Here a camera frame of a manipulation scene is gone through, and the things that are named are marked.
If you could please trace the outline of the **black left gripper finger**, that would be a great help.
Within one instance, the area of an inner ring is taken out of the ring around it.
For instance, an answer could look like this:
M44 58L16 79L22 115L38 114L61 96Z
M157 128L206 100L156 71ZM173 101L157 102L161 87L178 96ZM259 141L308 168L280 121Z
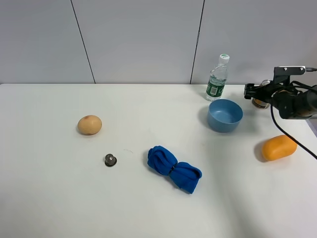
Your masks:
M244 93L244 98L245 99L257 99L257 100L265 100L266 99L266 94L263 92L245 92Z

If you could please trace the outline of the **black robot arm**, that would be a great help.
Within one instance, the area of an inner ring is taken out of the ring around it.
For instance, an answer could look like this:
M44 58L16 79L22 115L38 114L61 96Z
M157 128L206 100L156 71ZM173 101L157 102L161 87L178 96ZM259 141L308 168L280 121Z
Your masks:
M317 87L297 81L271 81L264 86L248 83L244 88L244 98L254 98L270 104L279 111L282 119L309 119L317 113Z

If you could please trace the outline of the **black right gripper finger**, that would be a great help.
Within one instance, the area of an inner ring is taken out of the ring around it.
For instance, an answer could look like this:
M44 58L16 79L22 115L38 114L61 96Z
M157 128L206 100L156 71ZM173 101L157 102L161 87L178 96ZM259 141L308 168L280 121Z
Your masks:
M253 83L248 83L245 85L244 93L261 93L265 89L261 85L255 85Z

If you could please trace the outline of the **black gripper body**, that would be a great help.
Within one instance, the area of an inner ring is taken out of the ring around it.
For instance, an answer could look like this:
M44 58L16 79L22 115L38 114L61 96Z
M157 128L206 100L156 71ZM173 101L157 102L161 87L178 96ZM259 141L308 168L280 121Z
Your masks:
M290 101L290 98L298 96L301 92L296 89L290 80L285 80L280 83L271 82L265 85L263 94L262 99L277 108L282 102Z

